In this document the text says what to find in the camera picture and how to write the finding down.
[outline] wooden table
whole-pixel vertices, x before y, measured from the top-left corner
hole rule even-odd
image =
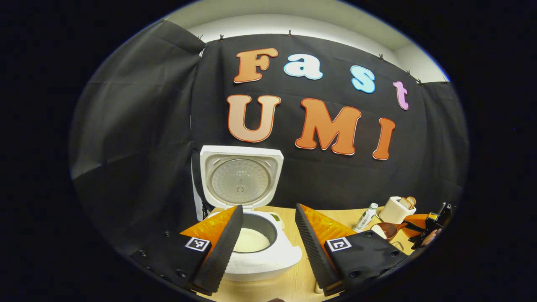
[[[319,210],[319,212],[352,228],[366,210],[362,208],[359,210]],[[219,211],[222,211],[222,209],[215,208],[211,213]],[[263,206],[257,208],[256,211],[276,212],[280,215],[285,225],[284,233],[293,246],[299,246],[302,249],[302,259],[283,275],[276,278],[253,282],[234,282],[222,279],[218,292],[212,296],[200,293],[198,295],[218,302],[267,302],[274,298],[280,298],[285,302],[317,302],[338,296],[339,293],[325,297],[324,294],[315,292],[315,276],[311,270],[299,230],[296,227],[295,209]],[[379,222],[382,221],[377,217],[373,217],[366,230]],[[413,252],[411,249],[412,243],[408,241],[408,237],[402,231],[397,233],[391,243],[398,249],[402,249],[403,253],[407,255]]]

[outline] bottle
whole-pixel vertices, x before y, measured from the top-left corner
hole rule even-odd
[[[378,204],[372,203],[352,229],[357,233],[363,232],[367,225],[371,222],[371,219],[373,219],[373,216],[375,216],[377,207],[379,207]]]

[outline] white wall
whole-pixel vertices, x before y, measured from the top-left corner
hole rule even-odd
[[[394,51],[401,67],[422,82],[449,81],[440,67],[416,44],[409,44]]]
[[[291,30],[291,34],[331,40],[376,56],[382,54],[386,61],[401,67],[398,58],[387,47],[345,28],[309,18],[268,14],[245,15],[216,20],[187,28],[187,30],[196,36],[203,35],[201,39],[204,42],[218,40],[221,34],[224,35],[225,39],[226,37],[249,34],[287,34]]]

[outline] black fabric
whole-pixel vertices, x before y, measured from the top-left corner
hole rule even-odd
[[[240,52],[275,48],[277,57],[260,71],[259,81],[236,84]],[[291,77],[283,68],[291,54],[310,54],[321,62],[320,80]],[[350,68],[359,65],[375,75],[375,91],[356,90]],[[409,109],[397,102],[393,83],[403,82]],[[257,98],[274,95],[276,106],[271,135],[264,141],[239,141],[228,130],[230,95],[249,95],[245,126],[259,126]],[[306,150],[295,146],[301,137],[304,98],[324,101],[332,119],[344,106],[361,111],[352,156],[330,148]],[[448,83],[416,83],[395,65],[359,49],[332,41],[293,35],[262,34],[226,38],[208,43],[199,63],[192,93],[193,165],[199,166],[203,145],[231,145],[279,149],[284,165],[272,206],[292,208],[296,203],[317,210],[364,208],[384,205],[390,196],[414,196],[417,212],[436,211],[442,202],[458,203],[468,166],[468,137],[459,100]],[[395,122],[389,159],[372,157],[379,142],[380,118]],[[194,182],[202,196],[199,170]]]
[[[204,46],[173,23],[154,23],[111,54],[77,104],[74,185],[104,238],[126,255],[197,222],[189,115]]]

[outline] wooden spoon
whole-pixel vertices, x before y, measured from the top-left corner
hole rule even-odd
[[[399,232],[400,229],[404,228],[408,224],[406,222],[403,222],[402,224],[391,224],[389,222],[380,222],[377,224],[383,231],[384,235],[386,235],[386,240],[390,241],[392,240],[395,235],[397,235],[397,232]]]

